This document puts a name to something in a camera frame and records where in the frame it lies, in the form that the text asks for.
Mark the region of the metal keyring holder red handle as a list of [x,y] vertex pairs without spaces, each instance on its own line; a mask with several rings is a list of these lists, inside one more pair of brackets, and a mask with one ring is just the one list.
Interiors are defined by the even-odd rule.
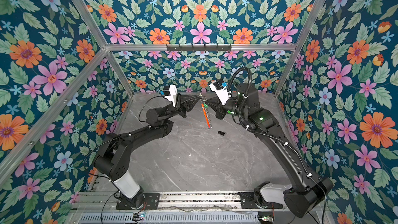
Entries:
[[210,115],[209,115],[209,112],[208,112],[208,106],[207,106],[207,104],[205,102],[206,98],[202,94],[200,94],[200,101],[201,101],[201,106],[202,106],[202,110],[203,110],[203,114],[204,114],[204,117],[205,117],[205,120],[206,120],[207,127],[209,129],[211,129],[212,128],[212,124],[211,124],[211,119],[210,119]]

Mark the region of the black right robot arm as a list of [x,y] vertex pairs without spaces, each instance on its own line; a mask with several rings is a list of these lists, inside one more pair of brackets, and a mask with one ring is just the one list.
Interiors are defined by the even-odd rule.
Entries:
[[319,203],[326,204],[326,196],[333,188],[331,179],[321,177],[303,160],[276,117],[260,106],[259,91],[252,84],[250,69],[239,68],[228,82],[218,79],[209,87],[216,97],[206,104],[215,111],[217,119],[230,114],[267,146],[289,178],[287,185],[266,181],[256,187],[256,205],[263,208],[273,203],[283,204],[294,216],[303,218]]

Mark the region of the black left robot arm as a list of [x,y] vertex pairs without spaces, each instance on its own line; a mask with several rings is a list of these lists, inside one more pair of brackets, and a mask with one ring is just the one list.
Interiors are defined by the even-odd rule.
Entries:
[[176,102],[151,108],[146,112],[144,127],[122,134],[108,134],[98,148],[94,167],[117,188],[117,193],[135,208],[144,201],[143,189],[135,179],[131,157],[148,143],[162,139],[172,132],[175,116],[186,118],[199,102],[199,95],[177,94]]

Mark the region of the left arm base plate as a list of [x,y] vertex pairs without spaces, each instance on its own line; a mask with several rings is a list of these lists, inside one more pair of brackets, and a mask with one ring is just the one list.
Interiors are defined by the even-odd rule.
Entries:
[[117,197],[118,202],[116,210],[154,210],[158,208],[160,202],[159,193],[141,193],[133,198],[127,198],[124,195]]

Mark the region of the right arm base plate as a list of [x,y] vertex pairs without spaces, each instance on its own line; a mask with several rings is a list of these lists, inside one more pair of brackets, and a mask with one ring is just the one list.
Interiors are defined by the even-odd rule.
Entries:
[[283,209],[283,205],[275,202],[266,202],[260,194],[255,192],[238,192],[241,208],[243,209]]

